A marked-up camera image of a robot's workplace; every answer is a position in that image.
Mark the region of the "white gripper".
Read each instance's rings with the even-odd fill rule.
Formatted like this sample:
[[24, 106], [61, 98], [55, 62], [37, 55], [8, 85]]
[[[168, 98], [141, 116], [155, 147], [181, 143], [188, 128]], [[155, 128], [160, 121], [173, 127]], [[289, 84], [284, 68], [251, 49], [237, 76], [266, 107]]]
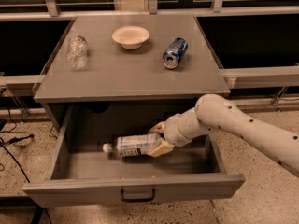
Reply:
[[164, 134], [164, 138], [149, 143], [148, 155], [157, 158], [171, 152], [175, 147], [183, 147], [189, 140], [182, 134], [178, 126], [179, 114], [166, 121], [161, 121], [149, 129], [149, 133]]

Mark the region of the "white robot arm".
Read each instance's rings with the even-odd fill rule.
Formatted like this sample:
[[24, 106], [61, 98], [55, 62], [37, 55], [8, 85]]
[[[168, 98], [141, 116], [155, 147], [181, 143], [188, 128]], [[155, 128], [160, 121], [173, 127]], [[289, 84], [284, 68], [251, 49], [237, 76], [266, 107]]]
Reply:
[[171, 116], [153, 126], [149, 133], [160, 133], [164, 144], [152, 155], [161, 156], [174, 147], [183, 147], [193, 139], [216, 130], [233, 134], [295, 176], [299, 176], [299, 137], [277, 126], [243, 113], [232, 101], [206, 94], [195, 107]]

